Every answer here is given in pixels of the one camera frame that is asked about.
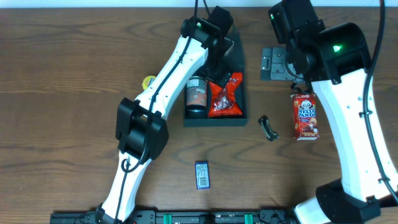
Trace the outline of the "red Pringles can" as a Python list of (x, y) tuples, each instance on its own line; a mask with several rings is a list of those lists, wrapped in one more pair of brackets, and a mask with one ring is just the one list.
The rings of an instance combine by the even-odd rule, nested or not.
[(205, 111), (207, 103), (207, 81), (203, 77), (191, 77), (186, 84), (185, 98), (187, 110), (193, 112)]

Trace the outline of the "red candy bag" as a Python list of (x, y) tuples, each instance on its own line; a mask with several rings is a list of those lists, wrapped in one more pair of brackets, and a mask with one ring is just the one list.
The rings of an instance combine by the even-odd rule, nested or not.
[(209, 118), (243, 115), (242, 110), (236, 102), (234, 93), (242, 80), (243, 73), (236, 72), (232, 74), (224, 88), (210, 82), (211, 104), (208, 112)]

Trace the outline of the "yellow small can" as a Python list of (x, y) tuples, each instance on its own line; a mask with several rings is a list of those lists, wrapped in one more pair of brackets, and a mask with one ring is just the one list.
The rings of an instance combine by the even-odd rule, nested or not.
[(142, 82), (142, 88), (143, 90), (146, 90), (147, 88), (150, 87), (151, 83), (156, 79), (156, 76), (147, 76)]

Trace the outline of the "red Hello Panda box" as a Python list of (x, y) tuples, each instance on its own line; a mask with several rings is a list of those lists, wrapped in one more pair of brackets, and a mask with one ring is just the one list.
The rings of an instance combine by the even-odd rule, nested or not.
[(296, 93), (291, 95), (294, 111), (294, 138), (300, 140), (318, 139), (318, 121), (315, 94)]

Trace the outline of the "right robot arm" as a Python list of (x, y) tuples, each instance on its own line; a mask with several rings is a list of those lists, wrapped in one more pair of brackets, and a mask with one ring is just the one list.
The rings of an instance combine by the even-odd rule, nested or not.
[(397, 205), (397, 171), (373, 98), (378, 51), (352, 22), (326, 28), (310, 1), (281, 1), (269, 17), (286, 66), (303, 77), (328, 118), (341, 178), (296, 205), (297, 223), (364, 223)]

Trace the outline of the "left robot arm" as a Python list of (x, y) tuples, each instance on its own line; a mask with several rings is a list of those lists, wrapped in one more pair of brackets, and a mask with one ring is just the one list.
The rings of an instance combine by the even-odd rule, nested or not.
[(95, 212), (96, 223), (125, 223), (135, 209), (137, 190), (151, 161), (168, 139), (167, 119), (175, 100), (194, 75), (220, 87), (231, 76), (224, 61), (234, 42), (226, 38), (233, 25), (229, 11), (216, 6), (207, 19), (184, 20), (181, 35), (155, 80), (135, 100), (118, 105), (118, 169), (107, 199)]

